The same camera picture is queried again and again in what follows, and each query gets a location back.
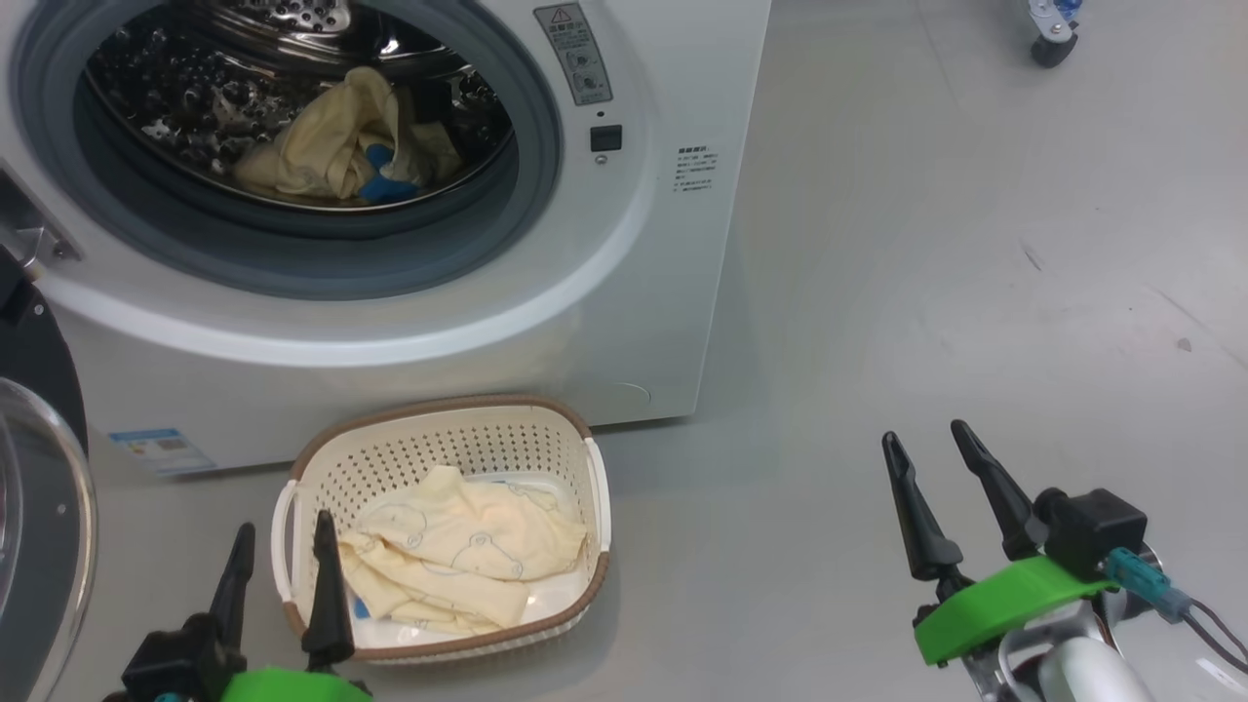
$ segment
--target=metal hinge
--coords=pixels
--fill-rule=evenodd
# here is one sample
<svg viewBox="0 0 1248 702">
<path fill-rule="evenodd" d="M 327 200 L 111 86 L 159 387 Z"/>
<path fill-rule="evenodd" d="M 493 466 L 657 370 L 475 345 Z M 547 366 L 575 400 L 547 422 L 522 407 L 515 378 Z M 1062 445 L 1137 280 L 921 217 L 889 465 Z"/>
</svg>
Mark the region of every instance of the metal hinge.
<svg viewBox="0 0 1248 702">
<path fill-rule="evenodd" d="M 7 172 L 0 170 L 0 246 L 31 280 L 49 261 L 81 261 L 74 242 L 56 231 Z"/>
</svg>

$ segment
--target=floor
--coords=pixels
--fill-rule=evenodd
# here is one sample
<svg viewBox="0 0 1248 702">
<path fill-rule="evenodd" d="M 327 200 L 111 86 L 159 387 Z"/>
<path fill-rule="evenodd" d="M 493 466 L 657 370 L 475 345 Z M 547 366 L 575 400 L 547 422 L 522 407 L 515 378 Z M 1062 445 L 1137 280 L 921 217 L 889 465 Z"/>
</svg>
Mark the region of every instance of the floor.
<svg viewBox="0 0 1248 702">
<path fill-rule="evenodd" d="M 1248 631 L 1248 4 L 1090 0 L 1041 71 L 1008 0 L 776 0 L 704 396 L 605 432 L 612 575 L 557 643 L 347 667 L 378 700 L 973 700 L 911 638 L 879 448 L 896 430 L 965 572 L 1000 536 L 947 426 L 1032 495 L 1108 487 L 1177 583 Z M 142 632 L 207 607 L 285 476 L 157 481 L 95 445 L 101 552 L 54 698 L 97 700 Z M 258 553 L 245 652 L 302 666 Z M 1232 700 L 1154 617 L 1158 700 Z"/>
</svg>

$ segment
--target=cloth in washing machine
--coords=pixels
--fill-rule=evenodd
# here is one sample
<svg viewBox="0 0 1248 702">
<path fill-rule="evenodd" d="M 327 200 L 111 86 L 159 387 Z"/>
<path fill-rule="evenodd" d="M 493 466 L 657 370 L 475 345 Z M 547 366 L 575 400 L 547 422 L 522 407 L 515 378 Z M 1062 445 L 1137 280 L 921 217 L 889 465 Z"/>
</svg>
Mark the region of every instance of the cloth in washing machine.
<svg viewBox="0 0 1248 702">
<path fill-rule="evenodd" d="M 272 144 L 248 151 L 233 172 L 262 190 L 379 202 L 411 197 L 462 165 L 446 129 L 416 125 L 411 95 L 363 66 L 308 104 Z"/>
<path fill-rule="evenodd" d="M 436 466 L 367 505 L 338 551 L 371 617 L 477 635 L 520 623 L 523 581 L 570 571 L 585 533 L 554 495 Z"/>
</svg>

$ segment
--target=white washing machine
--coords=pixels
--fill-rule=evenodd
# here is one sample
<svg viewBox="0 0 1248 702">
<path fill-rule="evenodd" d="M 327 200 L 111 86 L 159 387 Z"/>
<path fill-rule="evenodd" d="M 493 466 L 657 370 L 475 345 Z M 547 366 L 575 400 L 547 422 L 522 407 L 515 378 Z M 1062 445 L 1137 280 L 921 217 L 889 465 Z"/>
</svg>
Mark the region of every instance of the white washing machine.
<svg viewBox="0 0 1248 702">
<path fill-rule="evenodd" d="M 769 5 L 2 0 L 2 234 L 89 422 L 157 471 L 467 393 L 685 415 Z M 441 125 L 446 179 L 401 201 L 231 180 L 353 65 Z"/>
</svg>

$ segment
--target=plastic basket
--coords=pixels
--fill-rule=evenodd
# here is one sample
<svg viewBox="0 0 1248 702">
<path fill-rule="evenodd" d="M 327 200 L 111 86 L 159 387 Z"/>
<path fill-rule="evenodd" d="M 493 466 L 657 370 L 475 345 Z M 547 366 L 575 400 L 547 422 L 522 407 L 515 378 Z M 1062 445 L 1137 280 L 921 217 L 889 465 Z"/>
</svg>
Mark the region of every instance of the plastic basket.
<svg viewBox="0 0 1248 702">
<path fill-rule="evenodd" d="M 612 542 L 602 453 L 589 427 L 558 402 L 483 396 L 364 417 L 322 432 L 303 450 L 277 498 L 271 532 L 273 581 L 296 635 L 307 630 L 312 612 L 317 512 L 329 510 L 338 531 L 349 530 L 369 500 L 418 482 L 437 465 L 457 466 L 470 481 L 515 482 L 554 493 L 559 508 L 589 530 L 577 568 L 529 582 L 522 623 L 487 635 L 456 636 L 359 618 L 351 607 L 353 660 L 432 663 L 485 656 L 555 637 L 580 621 L 607 576 Z"/>
</svg>

